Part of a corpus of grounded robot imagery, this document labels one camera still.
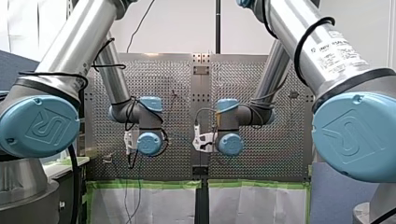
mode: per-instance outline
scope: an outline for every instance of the green tape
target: green tape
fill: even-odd
[[[91,213],[92,213],[92,197],[93,197],[93,188],[91,188],[87,183],[87,223],[91,224]]]
[[[305,197],[305,224],[309,224],[311,221],[311,184],[305,184],[307,185]]]
[[[261,180],[208,180],[210,188],[260,187],[269,189],[306,189],[305,183],[261,181]]]
[[[142,189],[198,189],[201,181],[149,181],[140,180]],[[87,188],[91,189],[138,189],[138,180],[116,179],[112,181],[91,181],[87,183]]]

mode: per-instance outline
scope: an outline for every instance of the wire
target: wire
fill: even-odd
[[[333,17],[324,17],[324,18],[318,20],[317,22],[315,22],[314,24],[310,25],[308,27],[308,29],[306,29],[303,36],[301,37],[300,41],[297,44],[296,50],[294,51],[294,61],[293,61],[294,69],[296,71],[297,78],[299,78],[300,81],[303,82],[303,84],[305,86],[308,86],[308,85],[306,84],[305,78],[304,78],[303,73],[300,68],[301,52],[303,51],[303,46],[304,46],[306,39],[315,31],[315,29],[317,29],[317,27],[324,25],[324,24],[335,25],[335,19]]]
[[[165,142],[165,147],[163,148],[163,150],[160,153],[158,153],[158,154],[156,154],[154,156],[149,156],[150,158],[156,158],[156,157],[161,156],[166,151],[166,149],[168,149],[168,147],[169,147],[168,134],[166,133],[165,129],[161,129],[161,132],[163,133],[163,136],[164,136],[163,141]]]
[[[251,105],[247,105],[247,104],[240,104],[240,105],[243,105],[243,106],[247,107],[248,109],[250,109],[251,111],[253,111],[253,112],[257,115],[257,117],[259,117],[260,122],[261,122],[261,124],[259,125],[259,127],[254,127],[254,126],[251,126],[251,127],[254,128],[254,129],[260,129],[260,128],[262,128],[262,126],[265,124],[265,123],[264,123],[264,119],[262,118],[262,115],[261,115],[255,108],[253,108]]]
[[[141,203],[141,201],[142,201],[142,183],[141,183],[141,181],[140,181],[140,179],[141,179],[141,168],[142,168],[142,163],[143,163],[143,162],[142,162],[142,156],[140,156],[140,159],[139,159],[139,168],[137,169],[137,183],[138,183],[138,185],[139,185],[139,196],[138,196],[138,200],[137,200],[137,206],[136,206],[136,208],[134,209],[134,212],[133,212],[131,215],[129,215],[129,210],[128,210],[128,206],[127,206],[127,203],[126,203],[126,198],[127,198],[127,196],[128,196],[128,180],[125,180],[126,182],[125,182],[124,206],[125,206],[125,211],[126,211],[126,213],[127,213],[127,215],[128,215],[128,221],[127,221],[125,224],[132,223],[132,218],[136,215],[137,210],[139,210],[140,203]]]
[[[134,102],[129,104],[128,107],[125,110],[125,116],[126,116],[126,120],[125,120],[125,132],[129,132],[132,130],[132,128],[134,127],[134,123],[132,123],[131,127],[128,127],[128,122],[129,122],[129,118],[132,116],[133,112],[134,112],[134,105],[136,104],[136,97],[132,96],[132,99],[134,99]]]
[[[79,205],[79,169],[76,152],[73,145],[68,147],[70,161],[72,162],[72,172],[73,172],[73,205],[72,205],[72,217],[71,224],[77,224],[78,218],[78,205]]]
[[[128,155],[128,169],[133,170],[134,164],[136,163],[138,151],[134,153],[134,161],[131,163],[131,154]]]
[[[139,25],[137,26],[137,28],[136,28],[136,30],[134,31],[134,33],[131,35],[131,39],[130,39],[130,41],[129,41],[128,48],[126,49],[126,52],[127,52],[127,53],[129,53],[129,48],[130,48],[131,45],[132,45],[132,41],[134,40],[134,36],[135,36],[135,35],[137,34],[137,32],[139,31],[140,26],[142,25],[142,23],[143,23],[143,21],[145,20],[146,16],[149,14],[149,10],[151,9],[152,4],[154,4],[154,2],[155,2],[155,0],[152,0],[152,1],[151,1],[151,3],[150,3],[149,6],[148,6],[148,9],[146,10],[145,15],[143,16],[142,20],[140,20]]]
[[[114,37],[108,39],[106,41],[106,43],[99,49],[98,53],[96,54],[95,60],[93,60],[93,69],[95,69],[96,72],[99,72],[99,70],[97,68],[101,68],[101,67],[119,67],[120,69],[125,69],[126,65],[122,64],[122,63],[116,63],[116,64],[96,64],[96,61],[99,57],[99,54],[102,53],[102,51],[113,41],[115,41],[116,39]]]
[[[383,221],[387,220],[388,218],[396,215],[396,207],[388,211],[386,214],[382,215],[381,217],[378,217],[376,220],[374,220],[371,224],[379,224],[382,223]]]
[[[275,33],[272,31],[272,29],[270,28],[270,25],[269,25],[268,20],[267,20],[266,11],[265,11],[265,3],[266,3],[266,2],[268,2],[268,1],[262,0],[262,21],[263,21],[264,26],[265,26],[265,28],[267,29],[268,33],[270,33],[270,35],[271,35],[273,38],[277,39],[276,34],[275,34]]]
[[[18,74],[23,76],[34,76],[34,77],[78,77],[84,80],[83,85],[79,89],[80,91],[85,90],[85,88],[87,88],[88,86],[88,79],[80,74],[61,73],[61,72],[44,73],[44,72],[34,72],[34,71],[19,72]]]
[[[289,76],[289,73],[286,74],[285,78],[280,83],[280,85],[276,89],[274,89],[271,93],[268,93],[268,94],[266,94],[266,95],[264,95],[262,97],[259,97],[259,98],[252,98],[252,99],[250,99],[250,102],[255,104],[255,105],[274,105],[275,102],[272,102],[272,103],[264,103],[264,102],[255,103],[255,101],[265,100],[266,98],[274,96],[275,94],[277,94],[285,86],[285,83],[286,83],[286,80],[288,79],[288,76]]]
[[[198,116],[199,116],[199,114],[200,114],[201,112],[203,112],[203,111],[212,111],[212,112],[214,112],[214,113],[217,113],[217,112],[218,112],[217,110],[212,109],[212,108],[209,108],[209,107],[200,108],[200,109],[197,111],[197,113],[195,114],[195,125],[198,125]]]

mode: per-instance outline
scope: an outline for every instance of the vertical metal pole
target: vertical metal pole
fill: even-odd
[[[221,0],[216,0],[216,54],[221,54]]]

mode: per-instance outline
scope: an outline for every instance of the metal bracket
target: metal bracket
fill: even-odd
[[[193,73],[195,75],[207,75],[209,76],[209,66],[194,66]]]
[[[202,133],[200,134],[200,126],[194,125],[194,140],[192,141],[192,145],[195,150],[211,153],[217,152],[216,147],[214,146],[214,140],[217,138],[217,133]]]

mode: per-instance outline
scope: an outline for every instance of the black cable tie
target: black cable tie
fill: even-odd
[[[307,86],[306,81],[302,75],[301,68],[300,68],[300,56],[301,52],[303,50],[304,43],[306,39],[315,31],[317,27],[320,25],[324,25],[326,23],[330,23],[331,25],[335,25],[335,19],[333,17],[324,17],[311,26],[306,29],[304,35],[301,37],[300,41],[297,44],[297,48],[294,52],[294,69],[296,71],[297,78],[300,79],[301,82],[304,83],[305,86]]]

